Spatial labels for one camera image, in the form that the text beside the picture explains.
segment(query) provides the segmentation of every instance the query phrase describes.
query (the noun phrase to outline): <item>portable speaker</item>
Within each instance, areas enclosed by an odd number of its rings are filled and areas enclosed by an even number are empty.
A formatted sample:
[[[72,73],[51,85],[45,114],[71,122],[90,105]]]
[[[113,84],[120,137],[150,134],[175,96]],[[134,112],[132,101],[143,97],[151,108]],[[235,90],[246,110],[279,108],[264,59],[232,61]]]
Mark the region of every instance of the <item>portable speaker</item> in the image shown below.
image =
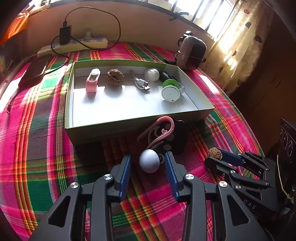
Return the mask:
[[[281,119],[280,148],[278,155],[278,166],[276,167],[276,180],[279,198],[286,199],[281,189],[279,173],[283,189],[288,194],[293,194],[296,190],[296,125]]]
[[[206,50],[207,46],[202,40],[187,36],[178,51],[177,66],[183,70],[197,69]]]

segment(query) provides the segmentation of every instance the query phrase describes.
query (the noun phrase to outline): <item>orange cloth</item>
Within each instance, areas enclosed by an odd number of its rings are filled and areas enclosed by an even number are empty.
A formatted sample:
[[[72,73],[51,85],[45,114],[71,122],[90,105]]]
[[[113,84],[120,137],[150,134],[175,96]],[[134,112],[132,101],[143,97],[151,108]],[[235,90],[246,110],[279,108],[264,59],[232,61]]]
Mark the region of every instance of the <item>orange cloth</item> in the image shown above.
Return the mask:
[[[0,40],[0,45],[5,43],[15,34],[25,30],[27,28],[28,18],[30,14],[28,12],[20,13],[11,23],[9,28],[6,30],[2,39]]]

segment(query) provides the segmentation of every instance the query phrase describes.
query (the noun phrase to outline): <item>pink ear hook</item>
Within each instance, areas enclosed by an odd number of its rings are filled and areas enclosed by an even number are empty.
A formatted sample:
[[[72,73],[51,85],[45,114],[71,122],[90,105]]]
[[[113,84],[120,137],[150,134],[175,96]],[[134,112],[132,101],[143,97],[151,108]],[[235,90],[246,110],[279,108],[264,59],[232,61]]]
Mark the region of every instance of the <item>pink ear hook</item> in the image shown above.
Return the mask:
[[[169,121],[170,122],[170,130],[161,130],[162,135],[157,137],[154,141],[152,141],[146,149],[149,149],[151,146],[155,145],[155,143],[160,142],[161,140],[167,138],[170,134],[174,132],[175,124],[171,117],[169,116],[162,116],[156,122],[154,122],[151,126],[149,126],[145,131],[143,131],[137,138],[137,142],[142,140],[146,135],[148,135],[149,131],[154,128],[155,126],[159,126],[162,122]]]

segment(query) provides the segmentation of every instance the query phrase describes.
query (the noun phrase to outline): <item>yellow string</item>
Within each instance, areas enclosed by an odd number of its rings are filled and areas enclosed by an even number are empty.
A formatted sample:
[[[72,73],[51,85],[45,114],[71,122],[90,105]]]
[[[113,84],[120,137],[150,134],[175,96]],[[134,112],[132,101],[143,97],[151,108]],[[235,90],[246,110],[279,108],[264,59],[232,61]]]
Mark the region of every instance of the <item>yellow string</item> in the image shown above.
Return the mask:
[[[278,170],[279,170],[279,155],[277,155],[277,165],[278,165]],[[287,196],[287,198],[292,199],[292,197],[290,197],[288,195],[288,193],[286,193],[286,191],[283,188],[283,183],[281,182],[281,189],[283,190],[283,192],[285,193],[285,195]]]

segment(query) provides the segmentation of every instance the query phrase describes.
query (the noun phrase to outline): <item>window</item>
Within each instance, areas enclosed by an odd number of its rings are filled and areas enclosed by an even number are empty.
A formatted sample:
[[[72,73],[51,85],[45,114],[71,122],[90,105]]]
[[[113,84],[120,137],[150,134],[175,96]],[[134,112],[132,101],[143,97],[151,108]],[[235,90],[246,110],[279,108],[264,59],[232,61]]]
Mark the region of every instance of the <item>window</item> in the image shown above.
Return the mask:
[[[33,0],[38,11],[41,7],[50,7],[51,4],[63,4],[74,0]],[[227,27],[235,13],[238,11],[242,0],[120,0],[149,7],[157,5],[166,11],[180,13],[182,17],[204,29],[214,39],[218,38]]]

